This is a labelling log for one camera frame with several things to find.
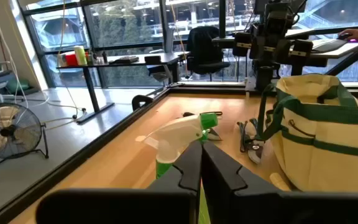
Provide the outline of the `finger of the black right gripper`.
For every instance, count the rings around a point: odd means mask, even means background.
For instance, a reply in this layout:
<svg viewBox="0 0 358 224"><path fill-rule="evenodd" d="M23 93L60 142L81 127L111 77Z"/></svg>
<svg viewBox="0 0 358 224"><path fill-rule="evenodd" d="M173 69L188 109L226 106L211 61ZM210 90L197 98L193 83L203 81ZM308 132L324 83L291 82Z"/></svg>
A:
<svg viewBox="0 0 358 224"><path fill-rule="evenodd" d="M250 58L251 59L262 59L264 56L264 45L265 37L257 36L252 39L252 45L250 48Z"/></svg>
<svg viewBox="0 0 358 224"><path fill-rule="evenodd" d="M289 56L291 41L287 39L280 39L273 51L273 59L277 63L284 63Z"/></svg>

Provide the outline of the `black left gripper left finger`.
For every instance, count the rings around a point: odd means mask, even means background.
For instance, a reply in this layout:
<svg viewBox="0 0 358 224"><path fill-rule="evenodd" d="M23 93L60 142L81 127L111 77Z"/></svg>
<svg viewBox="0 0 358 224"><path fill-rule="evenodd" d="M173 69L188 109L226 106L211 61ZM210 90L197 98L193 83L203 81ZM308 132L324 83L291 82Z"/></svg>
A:
<svg viewBox="0 0 358 224"><path fill-rule="evenodd" d="M148 189L153 192L152 223L198 223L203 147L192 142Z"/></svg>

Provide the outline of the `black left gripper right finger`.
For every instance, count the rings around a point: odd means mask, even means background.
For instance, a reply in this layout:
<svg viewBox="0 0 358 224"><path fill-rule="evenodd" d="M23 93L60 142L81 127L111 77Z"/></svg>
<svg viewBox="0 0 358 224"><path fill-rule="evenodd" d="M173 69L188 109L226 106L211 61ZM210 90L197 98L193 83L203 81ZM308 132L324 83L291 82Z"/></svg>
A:
<svg viewBox="0 0 358 224"><path fill-rule="evenodd" d="M278 189L210 142L202 182L211 223L280 223Z"/></svg>

